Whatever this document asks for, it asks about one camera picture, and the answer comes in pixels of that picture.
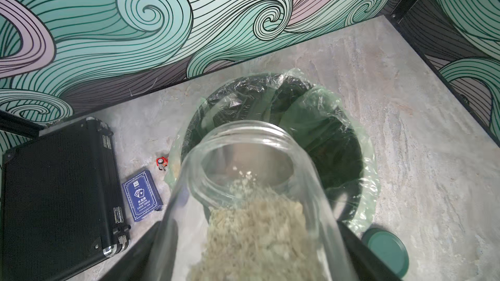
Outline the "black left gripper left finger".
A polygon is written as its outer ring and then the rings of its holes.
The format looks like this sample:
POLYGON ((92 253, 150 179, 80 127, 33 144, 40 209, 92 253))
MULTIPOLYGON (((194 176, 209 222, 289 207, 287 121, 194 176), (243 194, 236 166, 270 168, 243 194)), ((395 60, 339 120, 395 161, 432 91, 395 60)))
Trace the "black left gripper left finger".
POLYGON ((159 227, 160 221, 156 222, 100 280, 141 280, 159 227))

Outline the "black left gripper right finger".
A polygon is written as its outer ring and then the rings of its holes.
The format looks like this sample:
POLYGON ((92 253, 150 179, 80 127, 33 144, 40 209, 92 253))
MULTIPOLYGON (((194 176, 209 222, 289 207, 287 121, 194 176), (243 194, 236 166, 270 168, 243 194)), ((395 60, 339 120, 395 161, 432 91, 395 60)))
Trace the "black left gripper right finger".
POLYGON ((363 242, 342 222, 337 226, 359 280, 400 281, 363 242))

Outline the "green jar lid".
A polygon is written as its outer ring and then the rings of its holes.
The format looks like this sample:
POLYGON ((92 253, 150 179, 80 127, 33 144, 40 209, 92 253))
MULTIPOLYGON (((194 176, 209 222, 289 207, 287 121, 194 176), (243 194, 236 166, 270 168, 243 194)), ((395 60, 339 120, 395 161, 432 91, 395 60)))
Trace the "green jar lid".
POLYGON ((406 246, 395 234, 381 228, 370 228, 361 240, 398 278, 405 277, 410 257, 406 246))

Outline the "green-lidded oatmeal jar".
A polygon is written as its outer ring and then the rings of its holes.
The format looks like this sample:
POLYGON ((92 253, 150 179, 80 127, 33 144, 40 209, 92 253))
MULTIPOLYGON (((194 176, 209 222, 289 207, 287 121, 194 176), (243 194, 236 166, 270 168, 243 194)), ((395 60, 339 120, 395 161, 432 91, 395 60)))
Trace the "green-lidded oatmeal jar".
POLYGON ((316 168, 283 129, 212 130, 182 161, 143 280, 357 280, 316 168))

